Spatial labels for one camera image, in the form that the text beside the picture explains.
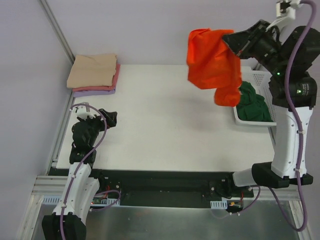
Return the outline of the orange t-shirt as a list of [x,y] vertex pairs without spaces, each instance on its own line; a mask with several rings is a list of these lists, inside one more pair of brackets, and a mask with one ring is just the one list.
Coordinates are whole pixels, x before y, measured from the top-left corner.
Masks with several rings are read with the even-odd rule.
[[188,81],[201,90],[215,89],[214,102],[223,107],[235,107],[241,100],[241,60],[222,39],[232,33],[232,29],[200,28],[188,36]]

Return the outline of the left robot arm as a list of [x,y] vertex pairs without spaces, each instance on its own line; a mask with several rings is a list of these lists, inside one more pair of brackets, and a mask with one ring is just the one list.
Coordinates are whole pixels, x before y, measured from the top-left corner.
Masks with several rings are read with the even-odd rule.
[[77,122],[72,126],[72,144],[69,170],[62,196],[52,214],[42,219],[42,230],[47,240],[84,240],[87,236],[86,220],[92,200],[105,191],[101,174],[92,175],[100,133],[117,125],[116,111],[103,108],[96,114],[91,107],[79,104],[73,107]]

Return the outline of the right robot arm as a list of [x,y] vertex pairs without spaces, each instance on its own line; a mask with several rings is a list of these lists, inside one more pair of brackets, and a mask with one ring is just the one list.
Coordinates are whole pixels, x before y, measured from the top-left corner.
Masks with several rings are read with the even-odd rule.
[[260,20],[247,30],[225,34],[223,42],[239,58],[255,58],[271,74],[268,83],[276,114],[274,157],[233,173],[225,192],[237,197],[243,187],[259,185],[281,189],[310,185],[305,164],[309,121],[316,105],[317,83],[308,69],[320,53],[320,33],[310,25],[298,26],[284,43],[277,26]]

